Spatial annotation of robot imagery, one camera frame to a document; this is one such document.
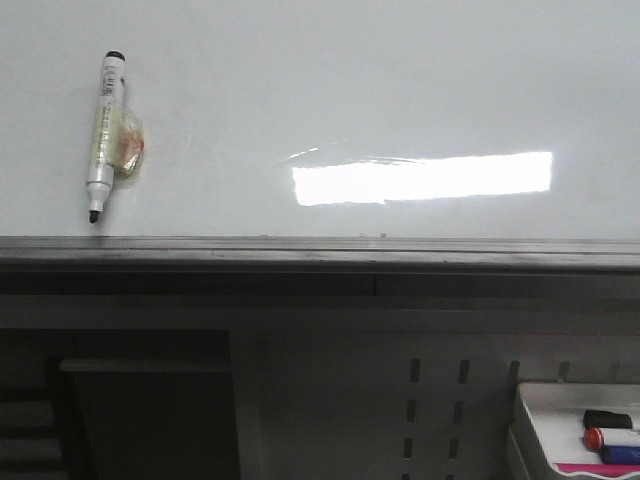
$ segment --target whiteboard tray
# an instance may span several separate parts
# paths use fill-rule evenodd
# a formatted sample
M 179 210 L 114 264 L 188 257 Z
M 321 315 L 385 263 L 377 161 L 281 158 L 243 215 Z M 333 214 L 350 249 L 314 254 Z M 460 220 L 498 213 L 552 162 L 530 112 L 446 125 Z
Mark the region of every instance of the whiteboard tray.
M 515 478 L 526 478 L 518 476 L 519 471 L 528 471 L 532 480 L 612 478 L 563 473 L 555 464 L 601 463 L 598 454 L 587 451 L 582 444 L 584 411 L 611 410 L 637 417 L 639 399 L 640 385 L 520 384 L 514 407 L 513 445 L 507 450 Z M 519 461 L 523 463 L 521 467 L 517 465 Z M 615 478 L 640 479 L 640 472 Z

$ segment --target gray panel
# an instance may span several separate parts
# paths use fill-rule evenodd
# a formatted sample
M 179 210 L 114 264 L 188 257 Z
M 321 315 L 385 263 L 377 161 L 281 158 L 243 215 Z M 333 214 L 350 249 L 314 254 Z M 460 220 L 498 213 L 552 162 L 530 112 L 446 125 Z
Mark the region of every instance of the gray panel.
M 639 337 L 264 332 L 261 339 L 269 480 L 505 478 L 517 381 L 640 378 Z M 420 362 L 415 383 L 412 360 Z M 415 362 L 413 369 L 416 380 Z
M 16 427 L 41 428 L 52 425 L 53 412 L 48 401 L 0 402 L 0 432 Z
M 40 460 L 62 460 L 62 452 L 57 438 L 0 439 L 0 463 Z
M 98 480 L 237 480 L 231 378 L 82 373 Z
M 0 473 L 0 480 L 68 480 L 67 472 Z

